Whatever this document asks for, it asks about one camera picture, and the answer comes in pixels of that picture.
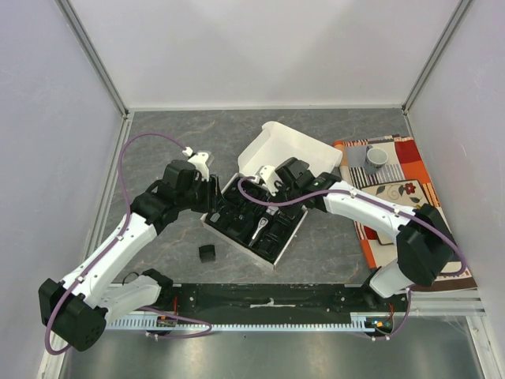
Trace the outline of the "small oil bottle black cap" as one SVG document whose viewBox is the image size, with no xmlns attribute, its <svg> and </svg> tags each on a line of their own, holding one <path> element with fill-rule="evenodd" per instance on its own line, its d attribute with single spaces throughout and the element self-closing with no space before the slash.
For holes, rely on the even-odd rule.
<svg viewBox="0 0 505 379">
<path fill-rule="evenodd" d="M 219 217 L 220 214 L 216 213 L 210 218 L 210 221 L 215 223 L 219 219 Z"/>
</svg>

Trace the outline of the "white box with black tray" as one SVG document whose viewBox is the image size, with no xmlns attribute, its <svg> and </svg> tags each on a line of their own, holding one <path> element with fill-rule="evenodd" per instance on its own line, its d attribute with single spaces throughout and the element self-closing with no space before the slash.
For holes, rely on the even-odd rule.
<svg viewBox="0 0 505 379">
<path fill-rule="evenodd" d="M 238 172 L 223 188 L 223 200 L 201 217 L 204 228 L 275 268 L 312 201 L 286 207 L 273 203 L 302 196 L 303 186 L 329 177 L 342 162 L 336 148 L 279 122 L 266 122 L 238 157 Z"/>
</svg>

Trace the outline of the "silver black hair clipper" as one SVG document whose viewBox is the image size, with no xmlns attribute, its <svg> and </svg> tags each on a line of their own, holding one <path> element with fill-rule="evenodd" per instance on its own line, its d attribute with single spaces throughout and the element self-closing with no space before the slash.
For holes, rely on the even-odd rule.
<svg viewBox="0 0 505 379">
<path fill-rule="evenodd" d="M 255 243 L 255 241 L 258 239 L 262 230 L 269 224 L 270 219 L 271 218 L 269 216 L 267 216 L 267 217 L 264 216 L 264 217 L 260 218 L 260 220 L 256 226 L 256 229 L 252 234 L 251 240 L 249 242 L 250 246 L 252 246 Z"/>
</svg>

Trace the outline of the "black comb guard attachment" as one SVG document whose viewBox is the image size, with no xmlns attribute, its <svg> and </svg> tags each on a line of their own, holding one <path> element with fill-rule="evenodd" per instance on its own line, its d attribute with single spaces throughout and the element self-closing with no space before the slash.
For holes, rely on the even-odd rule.
<svg viewBox="0 0 505 379">
<path fill-rule="evenodd" d="M 216 252 L 214 245 L 200 246 L 198 249 L 199 259 L 201 263 L 214 262 L 216 259 Z"/>
</svg>

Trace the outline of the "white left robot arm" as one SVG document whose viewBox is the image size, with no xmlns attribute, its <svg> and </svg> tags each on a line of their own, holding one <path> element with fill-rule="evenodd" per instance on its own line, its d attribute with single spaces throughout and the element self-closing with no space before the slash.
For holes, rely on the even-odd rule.
<svg viewBox="0 0 505 379">
<path fill-rule="evenodd" d="M 219 181 L 209 173 L 211 153 L 184 152 L 187 160 L 170 162 L 160 180 L 133 202 L 116 230 L 97 250 L 62 280 L 45 280 L 38 290 L 46 334 L 56 334 L 69 347 L 86 351 L 105 327 L 145 306 L 166 310 L 173 302 L 173 281 L 150 268 L 132 282 L 110 289 L 113 279 L 137 253 L 185 210 L 215 209 Z"/>
</svg>

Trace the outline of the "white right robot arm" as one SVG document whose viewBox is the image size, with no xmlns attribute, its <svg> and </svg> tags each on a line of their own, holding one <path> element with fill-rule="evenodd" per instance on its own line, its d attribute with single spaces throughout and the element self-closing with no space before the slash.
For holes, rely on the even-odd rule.
<svg viewBox="0 0 505 379">
<path fill-rule="evenodd" d="M 272 196 L 267 206 L 318 208 L 361 223 L 393 243 L 396 256 L 381 265 L 361 291 L 369 310 L 381 310 L 400 290 L 431 287 L 459 253 L 440 211 L 430 204 L 397 205 L 331 173 L 314 176 L 307 163 L 295 158 L 278 167 L 262 166 L 252 180 Z"/>
</svg>

